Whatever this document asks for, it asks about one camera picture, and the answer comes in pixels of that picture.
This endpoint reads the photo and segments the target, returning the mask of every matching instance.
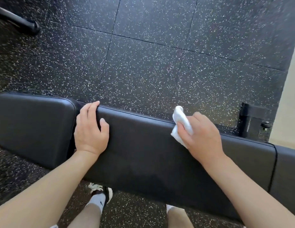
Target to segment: white sock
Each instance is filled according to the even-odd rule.
[[[168,204],[166,204],[166,206],[167,206],[167,213],[168,213],[168,211],[169,211],[171,208],[175,207],[175,206],[171,206],[171,205],[168,205]]]
[[[104,193],[95,194],[94,196],[92,196],[91,200],[89,200],[89,202],[86,205],[88,205],[90,203],[93,203],[93,204],[99,206],[101,213],[102,213],[104,203],[105,203],[105,194]]]

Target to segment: forearm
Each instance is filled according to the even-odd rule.
[[[77,151],[69,160],[0,206],[0,227],[49,228],[55,225],[95,161],[95,154]]]
[[[295,216],[227,156],[204,167],[232,202],[247,228],[295,227]]]

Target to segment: leg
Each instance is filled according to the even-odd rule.
[[[99,228],[101,210],[93,203],[88,204],[71,222],[68,228]]]
[[[92,198],[68,228],[99,228],[100,218],[104,206],[112,198],[112,189],[97,184],[89,184]]]
[[[185,210],[167,205],[168,228],[194,228]]]

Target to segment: beige wall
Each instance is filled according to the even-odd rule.
[[[295,49],[269,142],[295,149]]]

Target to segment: white cloth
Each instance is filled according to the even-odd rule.
[[[173,113],[173,120],[176,124],[177,124],[177,122],[180,122],[181,124],[183,124],[185,130],[190,135],[193,134],[191,124],[190,124],[189,120],[187,119],[186,115],[184,114],[183,108],[179,105],[175,107],[175,110]],[[185,144],[183,143],[182,139],[178,135],[177,125],[173,128],[171,135],[176,139],[177,142],[179,142],[184,147],[186,147]]]

